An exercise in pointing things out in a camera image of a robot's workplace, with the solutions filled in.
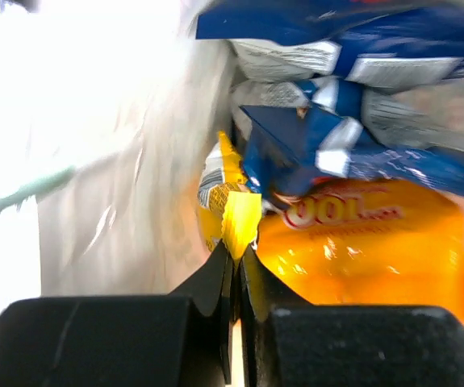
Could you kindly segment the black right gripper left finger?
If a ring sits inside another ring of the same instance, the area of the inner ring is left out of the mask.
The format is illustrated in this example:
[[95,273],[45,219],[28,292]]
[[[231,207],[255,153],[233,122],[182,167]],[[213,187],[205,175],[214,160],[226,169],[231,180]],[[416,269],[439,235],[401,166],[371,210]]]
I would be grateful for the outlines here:
[[162,295],[34,298],[0,314],[0,386],[223,386],[233,262],[219,243]]

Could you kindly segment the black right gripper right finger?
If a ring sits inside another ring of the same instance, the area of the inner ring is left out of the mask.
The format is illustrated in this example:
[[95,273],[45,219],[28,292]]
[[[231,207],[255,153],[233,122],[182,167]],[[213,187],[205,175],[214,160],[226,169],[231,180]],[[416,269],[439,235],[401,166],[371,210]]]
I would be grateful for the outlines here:
[[315,306],[248,248],[239,265],[248,386],[464,386],[464,326],[436,306]]

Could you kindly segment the large orange snack bag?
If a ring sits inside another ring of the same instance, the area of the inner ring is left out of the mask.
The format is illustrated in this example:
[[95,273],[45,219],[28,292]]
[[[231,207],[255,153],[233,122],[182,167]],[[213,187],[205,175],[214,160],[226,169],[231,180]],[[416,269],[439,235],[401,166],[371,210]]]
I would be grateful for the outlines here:
[[259,233],[259,260],[312,304],[440,306],[464,321],[464,214],[434,190],[334,181]]

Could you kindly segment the yellow M&M's packet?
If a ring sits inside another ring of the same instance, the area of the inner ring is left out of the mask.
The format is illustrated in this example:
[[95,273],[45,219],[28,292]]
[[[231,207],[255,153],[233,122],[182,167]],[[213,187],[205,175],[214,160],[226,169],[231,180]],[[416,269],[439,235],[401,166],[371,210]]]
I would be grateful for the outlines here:
[[200,231],[209,251],[223,242],[234,261],[257,239],[262,198],[247,187],[242,157],[220,131],[208,154],[199,182]]

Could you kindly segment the green printed paper gift bag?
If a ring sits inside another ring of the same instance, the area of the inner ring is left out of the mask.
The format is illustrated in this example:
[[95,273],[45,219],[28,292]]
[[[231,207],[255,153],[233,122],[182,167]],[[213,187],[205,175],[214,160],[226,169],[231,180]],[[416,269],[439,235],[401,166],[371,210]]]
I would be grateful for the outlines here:
[[164,293],[240,74],[207,1],[0,1],[0,302]]

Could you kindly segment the dark blue Burts crisps bag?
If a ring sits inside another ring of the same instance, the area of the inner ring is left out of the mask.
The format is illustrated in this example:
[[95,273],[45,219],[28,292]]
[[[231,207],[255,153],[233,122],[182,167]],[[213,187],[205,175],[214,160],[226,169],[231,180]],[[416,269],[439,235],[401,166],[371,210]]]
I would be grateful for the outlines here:
[[246,77],[320,76],[398,93],[464,78],[464,2],[215,1],[199,40],[227,40]]

